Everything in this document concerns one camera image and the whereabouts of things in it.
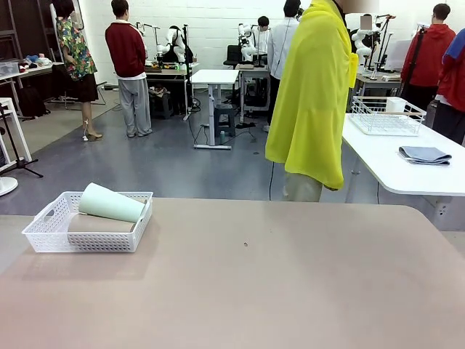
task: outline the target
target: floral shirt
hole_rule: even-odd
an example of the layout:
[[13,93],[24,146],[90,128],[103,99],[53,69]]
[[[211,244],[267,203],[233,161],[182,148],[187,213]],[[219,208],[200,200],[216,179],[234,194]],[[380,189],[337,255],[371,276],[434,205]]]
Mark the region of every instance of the floral shirt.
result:
[[69,55],[76,61],[76,65],[74,65],[65,60],[66,69],[73,80],[77,81],[85,75],[97,72],[84,36],[79,29],[74,28],[70,17],[57,18],[57,34],[61,49],[67,47]]

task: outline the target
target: person in red jacket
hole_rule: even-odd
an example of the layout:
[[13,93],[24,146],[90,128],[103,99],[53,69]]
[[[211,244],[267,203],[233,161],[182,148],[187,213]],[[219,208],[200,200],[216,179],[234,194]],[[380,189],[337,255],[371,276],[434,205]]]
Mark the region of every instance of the person in red jacket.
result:
[[[456,36],[448,25],[444,24],[449,14],[450,7],[447,4],[434,7],[432,25],[424,34],[416,64],[413,64],[413,56],[420,34],[412,40],[402,70],[402,81],[405,82],[404,99],[424,111],[436,96],[442,56]],[[410,81],[406,81],[410,69],[413,69],[413,75]]]
[[465,29],[452,41],[442,63],[433,130],[461,145],[465,138]]
[[142,34],[128,22],[127,0],[112,0],[116,21],[105,32],[111,60],[118,77],[119,97],[129,138],[152,133],[145,74],[146,50]]

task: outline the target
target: dish rack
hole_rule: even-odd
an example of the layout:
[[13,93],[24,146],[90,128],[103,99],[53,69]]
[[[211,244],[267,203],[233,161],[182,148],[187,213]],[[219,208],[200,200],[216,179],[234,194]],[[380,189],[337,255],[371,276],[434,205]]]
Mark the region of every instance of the dish rack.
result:
[[354,97],[351,122],[377,136],[418,136],[426,111],[398,97]]
[[141,217],[131,233],[68,233],[71,220],[79,212],[83,192],[67,191],[48,204],[23,234],[36,252],[136,252],[152,216],[153,193],[120,193],[145,200]]

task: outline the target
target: basket handle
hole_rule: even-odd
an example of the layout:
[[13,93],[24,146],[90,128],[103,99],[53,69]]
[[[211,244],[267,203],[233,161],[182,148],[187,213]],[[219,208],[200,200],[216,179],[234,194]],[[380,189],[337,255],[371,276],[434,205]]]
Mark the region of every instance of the basket handle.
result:
[[54,205],[55,201],[51,202],[50,204],[46,205],[42,211],[40,211],[35,217],[34,220],[37,220],[40,216],[43,214],[48,214],[50,211],[52,211],[52,207]]

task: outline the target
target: white brick wall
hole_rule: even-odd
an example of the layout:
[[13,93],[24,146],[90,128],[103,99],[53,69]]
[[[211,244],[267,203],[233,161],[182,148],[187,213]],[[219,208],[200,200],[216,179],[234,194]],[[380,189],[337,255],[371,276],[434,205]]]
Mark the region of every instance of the white brick wall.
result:
[[[163,41],[171,25],[180,28],[188,24],[190,46],[202,68],[224,68],[226,47],[238,40],[238,23],[256,23],[266,15],[271,26],[283,17],[285,0],[129,0],[130,21],[161,27],[159,41]],[[380,0],[380,13],[397,15],[389,26],[393,41],[408,39],[417,22],[430,22],[432,8],[440,0]],[[458,31],[465,27],[465,0],[447,0],[453,8],[451,27]],[[111,0],[80,0],[89,48],[95,59],[99,81],[116,82],[110,54],[105,43],[105,29],[114,20]],[[310,0],[302,0],[306,8]],[[347,16],[349,28],[356,28],[359,15]],[[156,54],[153,36],[147,32],[145,43],[151,57]]]

